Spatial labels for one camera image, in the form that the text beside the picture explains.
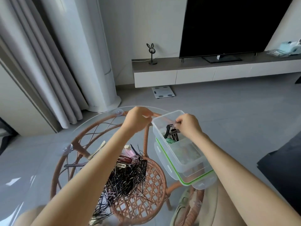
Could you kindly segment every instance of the white tv cabinet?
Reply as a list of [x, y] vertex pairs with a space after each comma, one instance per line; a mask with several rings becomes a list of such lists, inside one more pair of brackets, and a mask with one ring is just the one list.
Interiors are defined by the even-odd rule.
[[182, 63], [178, 57], [172, 57], [159, 58], [156, 65], [150, 65], [148, 62], [132, 62], [135, 87], [198, 83], [301, 72], [301, 55], [277, 58], [261, 52], [257, 56], [250, 53], [237, 56], [243, 61], [210, 64], [201, 57], [197, 57], [186, 58]]

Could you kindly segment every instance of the curtain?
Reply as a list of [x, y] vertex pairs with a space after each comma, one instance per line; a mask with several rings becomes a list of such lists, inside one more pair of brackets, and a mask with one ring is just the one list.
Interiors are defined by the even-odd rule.
[[88, 104], [32, 0], [0, 0], [0, 35], [62, 128], [81, 120]]

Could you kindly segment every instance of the bunny figurine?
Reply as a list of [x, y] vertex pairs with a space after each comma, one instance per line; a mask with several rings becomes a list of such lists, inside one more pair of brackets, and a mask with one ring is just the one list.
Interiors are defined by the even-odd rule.
[[153, 59], [153, 54], [155, 54], [156, 50], [153, 47], [153, 44], [151, 46], [149, 44], [146, 44], [149, 48], [149, 53], [151, 53], [151, 60], [148, 62], [150, 65], [157, 64], [157, 60]]

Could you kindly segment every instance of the round glass table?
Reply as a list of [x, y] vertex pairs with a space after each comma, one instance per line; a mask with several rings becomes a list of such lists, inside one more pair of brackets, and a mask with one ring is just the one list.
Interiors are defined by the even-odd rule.
[[[107, 142], [119, 129], [127, 112], [133, 107], [120, 107], [98, 114], [74, 130], [72, 145], [62, 152], [62, 157], [56, 166], [52, 179], [51, 198], [80, 170], [80, 167], [65, 167], [65, 165], [87, 162], [88, 157], [100, 147], [103, 141]], [[147, 108], [153, 111], [155, 116], [168, 113], [154, 107]], [[192, 187], [182, 186], [165, 171], [154, 150], [155, 141], [152, 127], [148, 126], [136, 133], [127, 143], [143, 152], [143, 159], [148, 162], [145, 184], [139, 196], [126, 200], [123, 198], [112, 205], [108, 210], [112, 215], [104, 219], [103, 224], [106, 225], [107, 222], [108, 225], [190, 226], [199, 222], [201, 226], [210, 226], [216, 210], [217, 185], [214, 184], [206, 190], [194, 190]], [[184, 208], [179, 208], [177, 207], [179, 201], [183, 200], [182, 194], [187, 189], [190, 193], [189, 201]]]

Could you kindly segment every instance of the television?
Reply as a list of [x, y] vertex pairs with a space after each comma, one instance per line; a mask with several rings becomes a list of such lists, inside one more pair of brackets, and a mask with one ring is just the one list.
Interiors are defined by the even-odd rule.
[[179, 58], [261, 52], [292, 0], [187, 0]]

